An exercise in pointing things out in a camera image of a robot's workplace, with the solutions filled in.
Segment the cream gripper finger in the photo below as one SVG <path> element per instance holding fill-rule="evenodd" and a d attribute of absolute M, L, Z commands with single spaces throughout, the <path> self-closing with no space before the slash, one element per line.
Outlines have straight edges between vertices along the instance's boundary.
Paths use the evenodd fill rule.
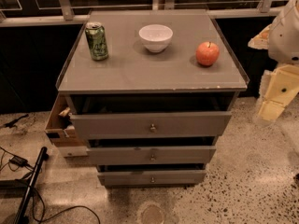
<path fill-rule="evenodd" d="M 258 116 L 261 119 L 275 121 L 284 111 L 285 107 L 272 101 L 263 101 Z"/>

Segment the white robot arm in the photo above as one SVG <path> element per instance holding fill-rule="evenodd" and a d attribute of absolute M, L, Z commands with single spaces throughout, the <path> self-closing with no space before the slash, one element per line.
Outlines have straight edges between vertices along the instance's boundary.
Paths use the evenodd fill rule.
<path fill-rule="evenodd" d="M 278 63 L 263 72 L 256 114 L 260 122 L 274 122 L 299 93 L 299 0 L 290 0 L 248 46 L 266 49 Z"/>

